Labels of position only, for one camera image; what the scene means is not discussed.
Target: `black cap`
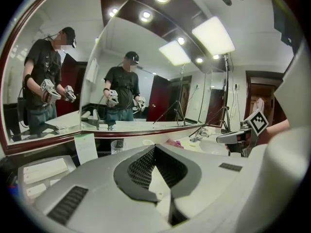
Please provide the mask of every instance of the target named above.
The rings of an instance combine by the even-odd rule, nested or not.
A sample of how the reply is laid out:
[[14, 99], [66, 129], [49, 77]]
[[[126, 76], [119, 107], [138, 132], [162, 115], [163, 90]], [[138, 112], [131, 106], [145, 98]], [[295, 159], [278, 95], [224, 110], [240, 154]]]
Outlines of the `black cap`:
[[130, 60], [134, 61], [136, 64], [139, 63], [139, 56], [138, 56], [138, 54], [137, 54], [136, 52], [134, 52], [134, 51], [128, 52], [128, 53], [125, 55], [125, 57], [126, 57], [127, 59], [130, 59]]
[[67, 45], [76, 48], [76, 33], [71, 27], [66, 27], [62, 30], [67, 36]]

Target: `pink cloth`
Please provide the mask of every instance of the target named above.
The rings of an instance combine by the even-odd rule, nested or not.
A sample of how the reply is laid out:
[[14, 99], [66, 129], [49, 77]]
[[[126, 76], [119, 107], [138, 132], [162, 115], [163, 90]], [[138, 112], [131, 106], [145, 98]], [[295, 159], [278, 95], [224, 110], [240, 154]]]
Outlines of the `pink cloth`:
[[264, 101], [262, 100], [262, 98], [257, 99], [257, 101], [254, 103], [253, 112], [258, 109], [260, 109], [261, 112], [264, 111]]
[[168, 139], [168, 140], [165, 142], [165, 144], [171, 145], [171, 146], [174, 146], [174, 147], [178, 147], [178, 148], [181, 148], [181, 149], [184, 148], [183, 146], [181, 146], [180, 144], [178, 144], [177, 142], [175, 142], [175, 141], [173, 141], [173, 140], [171, 140], [171, 139]]

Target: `sink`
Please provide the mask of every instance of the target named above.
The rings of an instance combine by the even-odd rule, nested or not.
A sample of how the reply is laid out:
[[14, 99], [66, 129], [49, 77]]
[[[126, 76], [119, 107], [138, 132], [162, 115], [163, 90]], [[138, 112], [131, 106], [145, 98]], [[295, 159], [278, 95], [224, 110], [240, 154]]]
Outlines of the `sink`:
[[205, 153], [228, 156], [228, 150], [225, 144], [216, 142], [216, 138], [220, 135], [221, 134], [213, 134], [209, 138], [203, 138], [199, 144], [201, 150]]

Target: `jeans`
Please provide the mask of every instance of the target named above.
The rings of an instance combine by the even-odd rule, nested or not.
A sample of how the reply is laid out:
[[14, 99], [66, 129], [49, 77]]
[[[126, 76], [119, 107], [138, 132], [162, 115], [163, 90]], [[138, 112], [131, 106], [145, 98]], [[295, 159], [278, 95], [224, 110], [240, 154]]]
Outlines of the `jeans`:
[[133, 109], [118, 110], [118, 109], [107, 109], [106, 121], [108, 124], [115, 121], [134, 121]]
[[55, 103], [27, 111], [30, 134], [42, 133], [48, 127], [45, 122], [57, 117]]

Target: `tripod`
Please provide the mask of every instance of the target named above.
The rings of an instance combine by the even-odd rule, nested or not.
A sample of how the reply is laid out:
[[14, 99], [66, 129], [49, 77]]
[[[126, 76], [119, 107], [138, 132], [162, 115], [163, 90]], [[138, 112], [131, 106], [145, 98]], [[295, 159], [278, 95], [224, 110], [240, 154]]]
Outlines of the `tripod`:
[[182, 94], [182, 82], [183, 82], [183, 77], [184, 77], [184, 68], [185, 68], [185, 65], [183, 65], [181, 67], [181, 71], [180, 71], [179, 97], [178, 97], [179, 100], [176, 100], [153, 124], [158, 122], [170, 109], [172, 109], [174, 106], [176, 106], [174, 111], [176, 112], [176, 116], [177, 116], [177, 124], [178, 124], [178, 116], [180, 116], [184, 122], [184, 126], [186, 125], [185, 117], [184, 117], [183, 110], [182, 110], [181, 104], [180, 104], [180, 98], [181, 98], [181, 94]]
[[[227, 104], [228, 101], [228, 90], [229, 90], [229, 62], [228, 62], [228, 54], [224, 54], [224, 59], [225, 59], [225, 72], [226, 72], [226, 77], [225, 77], [225, 104]], [[219, 113], [222, 112], [222, 120], [221, 120], [221, 127], [222, 125], [224, 125], [225, 130], [227, 131], [227, 133], [231, 132], [231, 128], [230, 128], [230, 119], [229, 119], [229, 107], [228, 106], [222, 106], [221, 109], [211, 118], [211, 120], [209, 120], [208, 122], [206, 122], [205, 124], [203, 124], [198, 130], [196, 130], [195, 132], [193, 132], [191, 135], [189, 135], [189, 137], [191, 137], [192, 135], [194, 135], [195, 133], [197, 133], [200, 129], [202, 129], [203, 127], [207, 126]], [[226, 119], [227, 119], [227, 123], [223, 120], [224, 116], [226, 114]]]

